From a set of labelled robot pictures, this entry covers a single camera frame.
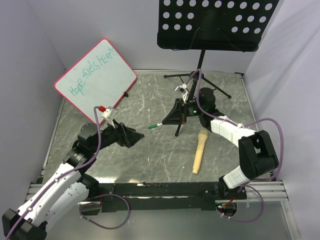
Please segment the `green capped whiteboard marker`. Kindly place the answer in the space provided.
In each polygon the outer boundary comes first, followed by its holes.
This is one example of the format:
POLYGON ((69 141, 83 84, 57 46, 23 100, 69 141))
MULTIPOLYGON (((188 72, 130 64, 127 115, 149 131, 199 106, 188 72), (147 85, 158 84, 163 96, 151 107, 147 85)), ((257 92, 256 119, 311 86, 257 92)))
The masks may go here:
POLYGON ((154 128, 160 127, 162 125, 163 125, 162 123, 156 123, 156 124, 148 126, 147 128, 148 128, 148 130, 150 130, 150 129, 154 129, 154 128))

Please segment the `pink framed whiteboard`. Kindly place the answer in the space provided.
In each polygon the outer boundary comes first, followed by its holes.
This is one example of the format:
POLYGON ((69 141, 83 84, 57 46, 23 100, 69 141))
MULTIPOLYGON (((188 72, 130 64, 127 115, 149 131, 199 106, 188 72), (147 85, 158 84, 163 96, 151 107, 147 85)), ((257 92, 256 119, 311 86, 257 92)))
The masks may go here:
POLYGON ((136 79, 137 74, 103 38, 54 83, 54 88, 96 123, 94 107, 115 107, 136 79))

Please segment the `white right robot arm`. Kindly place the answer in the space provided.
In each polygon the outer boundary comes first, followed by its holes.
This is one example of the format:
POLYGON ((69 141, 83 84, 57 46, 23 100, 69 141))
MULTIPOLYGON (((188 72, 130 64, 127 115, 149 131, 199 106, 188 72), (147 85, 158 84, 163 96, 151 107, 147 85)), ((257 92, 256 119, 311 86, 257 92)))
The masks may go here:
POLYGON ((185 84, 177 90, 182 92, 175 99, 173 108, 162 120, 162 125, 183 125, 188 117, 198 117, 205 132, 217 134, 238 148, 239 165, 218 180, 218 193, 223 199, 230 199, 236 189, 257 177, 275 170, 280 162, 268 132, 245 128, 230 120, 216 108, 216 97, 211 88, 203 87, 198 97, 188 101, 185 84))

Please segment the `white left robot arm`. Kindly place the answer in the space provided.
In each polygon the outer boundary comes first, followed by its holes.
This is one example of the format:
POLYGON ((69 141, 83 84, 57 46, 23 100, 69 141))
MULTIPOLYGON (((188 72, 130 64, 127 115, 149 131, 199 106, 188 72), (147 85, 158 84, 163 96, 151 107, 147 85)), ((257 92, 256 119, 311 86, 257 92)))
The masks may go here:
POLYGON ((114 143, 131 148, 144 138, 135 129, 115 122, 104 130, 94 123, 82 126, 72 149, 51 178, 17 210, 2 215, 7 240, 44 240, 53 226, 84 200, 99 195, 99 182, 86 171, 96 161, 98 152, 114 143))

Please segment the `beige toy microphone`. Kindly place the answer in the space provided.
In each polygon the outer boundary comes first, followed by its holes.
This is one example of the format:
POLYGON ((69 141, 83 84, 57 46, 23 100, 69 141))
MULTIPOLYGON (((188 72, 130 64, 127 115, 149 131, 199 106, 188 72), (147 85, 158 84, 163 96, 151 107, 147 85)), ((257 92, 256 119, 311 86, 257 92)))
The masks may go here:
POLYGON ((196 149, 193 167, 192 167, 193 174, 197 175, 199 173, 207 139, 208 139, 208 132, 207 130, 202 129, 198 134, 198 144, 197 144, 197 149, 196 149))

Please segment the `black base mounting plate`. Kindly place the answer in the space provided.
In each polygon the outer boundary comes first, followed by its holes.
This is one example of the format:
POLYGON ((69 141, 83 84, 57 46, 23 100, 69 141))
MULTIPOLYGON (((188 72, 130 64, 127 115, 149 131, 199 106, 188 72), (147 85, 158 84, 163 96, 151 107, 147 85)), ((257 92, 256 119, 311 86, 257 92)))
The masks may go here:
POLYGON ((220 182, 99 183, 82 203, 100 203, 103 213, 130 210, 201 209, 214 211, 216 203, 247 199, 239 187, 220 182))

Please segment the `black music stand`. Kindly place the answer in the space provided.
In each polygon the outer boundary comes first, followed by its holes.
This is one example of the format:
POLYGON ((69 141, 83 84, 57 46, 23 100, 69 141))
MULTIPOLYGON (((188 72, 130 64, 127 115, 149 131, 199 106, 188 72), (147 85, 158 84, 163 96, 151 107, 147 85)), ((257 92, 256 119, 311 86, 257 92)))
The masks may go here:
MULTIPOLYGON (((277 0, 161 0, 159 1, 157 45, 173 51, 199 50, 201 69, 206 51, 255 52, 278 5, 277 0)), ((188 101, 201 88, 232 96, 197 70, 188 101)))

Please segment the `aluminium rail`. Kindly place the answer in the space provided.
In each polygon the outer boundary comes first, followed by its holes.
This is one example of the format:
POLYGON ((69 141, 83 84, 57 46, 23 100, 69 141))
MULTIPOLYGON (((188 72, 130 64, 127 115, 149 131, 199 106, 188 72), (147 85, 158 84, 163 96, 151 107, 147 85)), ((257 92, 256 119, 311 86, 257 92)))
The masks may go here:
MULTIPOLYGON (((256 189, 267 202, 289 201, 289 197, 282 181, 254 181, 248 184, 256 189)), ((25 202, 30 200, 43 184, 31 183, 27 191, 25 202)))

